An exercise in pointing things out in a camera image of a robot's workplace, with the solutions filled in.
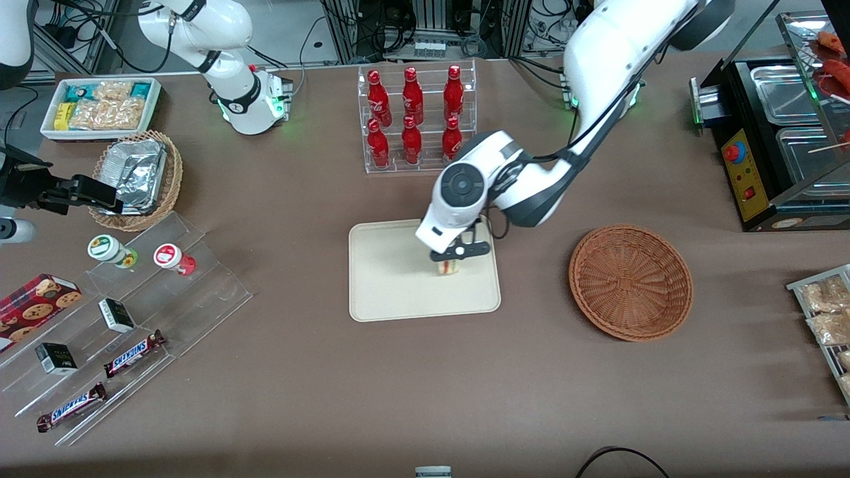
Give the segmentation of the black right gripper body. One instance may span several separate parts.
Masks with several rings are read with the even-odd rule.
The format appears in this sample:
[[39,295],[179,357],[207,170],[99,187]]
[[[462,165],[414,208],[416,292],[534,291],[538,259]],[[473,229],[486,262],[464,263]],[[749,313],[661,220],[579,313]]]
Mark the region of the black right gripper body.
[[1,148],[1,202],[9,208],[25,208],[54,186],[49,169],[54,164],[40,160],[11,145]]

